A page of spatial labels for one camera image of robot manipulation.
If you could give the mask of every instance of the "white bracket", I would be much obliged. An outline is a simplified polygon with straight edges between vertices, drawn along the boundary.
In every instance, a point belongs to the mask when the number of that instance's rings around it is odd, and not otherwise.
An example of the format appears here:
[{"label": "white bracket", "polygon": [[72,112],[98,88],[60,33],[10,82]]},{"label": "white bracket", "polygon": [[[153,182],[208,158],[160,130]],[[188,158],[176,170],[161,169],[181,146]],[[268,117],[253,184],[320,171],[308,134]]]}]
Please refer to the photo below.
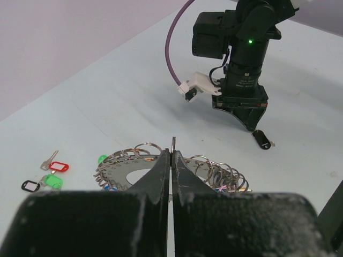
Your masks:
[{"label": "white bracket", "polygon": [[210,95],[221,95],[220,87],[215,87],[212,85],[210,78],[200,72],[193,74],[190,80],[184,81],[179,85],[177,90],[180,94],[185,95],[189,90],[196,88],[200,93],[207,93]]}]

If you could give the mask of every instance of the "white wall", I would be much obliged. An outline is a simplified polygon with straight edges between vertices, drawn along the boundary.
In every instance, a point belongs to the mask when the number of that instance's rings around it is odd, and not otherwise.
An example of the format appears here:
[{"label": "white wall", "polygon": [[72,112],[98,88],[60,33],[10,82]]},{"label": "white wall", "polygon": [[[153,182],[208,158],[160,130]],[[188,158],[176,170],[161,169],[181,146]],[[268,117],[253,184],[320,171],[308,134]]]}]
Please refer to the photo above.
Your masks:
[{"label": "white wall", "polygon": [[342,0],[314,0],[300,8],[293,20],[343,36],[342,13]]},{"label": "white wall", "polygon": [[0,0],[0,121],[183,3]]}]

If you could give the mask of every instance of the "green object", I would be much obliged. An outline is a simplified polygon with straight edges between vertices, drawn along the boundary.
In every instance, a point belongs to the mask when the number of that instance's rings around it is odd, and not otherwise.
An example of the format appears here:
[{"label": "green object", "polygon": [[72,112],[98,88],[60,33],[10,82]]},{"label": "green object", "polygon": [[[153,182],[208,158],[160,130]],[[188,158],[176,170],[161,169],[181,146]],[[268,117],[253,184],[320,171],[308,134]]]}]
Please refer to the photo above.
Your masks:
[{"label": "green object", "polygon": [[63,185],[63,180],[53,174],[49,174],[45,177],[44,183],[53,189],[60,189]]},{"label": "green object", "polygon": [[102,163],[103,160],[107,158],[107,155],[101,155],[98,159],[98,163]]}]

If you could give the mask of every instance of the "key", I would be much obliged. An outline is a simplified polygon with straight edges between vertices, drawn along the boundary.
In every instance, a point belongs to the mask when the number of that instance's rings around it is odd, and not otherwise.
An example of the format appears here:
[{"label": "key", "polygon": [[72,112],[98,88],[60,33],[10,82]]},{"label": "key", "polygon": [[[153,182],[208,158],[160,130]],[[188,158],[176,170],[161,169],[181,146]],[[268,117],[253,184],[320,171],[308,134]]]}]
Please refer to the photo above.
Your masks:
[{"label": "key", "polygon": [[41,170],[49,170],[49,165],[53,162],[53,159],[56,157],[57,154],[58,150],[56,150],[50,158],[43,162],[41,165]]},{"label": "key", "polygon": [[41,178],[41,180],[38,182],[38,184],[40,184],[41,187],[46,187],[46,186],[47,186],[47,184],[45,184],[45,182],[44,182],[44,180],[45,180],[46,177],[47,177],[47,175],[43,176],[43,177]]},{"label": "key", "polygon": [[269,150],[271,148],[272,144],[262,130],[256,130],[252,133],[252,135],[256,139],[260,148],[263,150]]}]

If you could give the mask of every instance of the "black key tag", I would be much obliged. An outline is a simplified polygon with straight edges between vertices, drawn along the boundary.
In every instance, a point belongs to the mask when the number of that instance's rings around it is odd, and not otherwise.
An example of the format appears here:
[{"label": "black key tag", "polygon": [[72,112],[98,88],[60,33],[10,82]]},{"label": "black key tag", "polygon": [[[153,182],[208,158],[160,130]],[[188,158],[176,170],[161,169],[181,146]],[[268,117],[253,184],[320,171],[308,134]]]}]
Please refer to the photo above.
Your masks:
[{"label": "black key tag", "polygon": [[40,184],[33,182],[31,180],[27,180],[25,181],[22,185],[21,185],[21,189],[30,193],[36,192],[39,188],[40,188]]},{"label": "black key tag", "polygon": [[272,144],[262,130],[256,130],[252,133],[252,135],[256,139],[260,148],[263,150],[269,150],[271,148]]}]

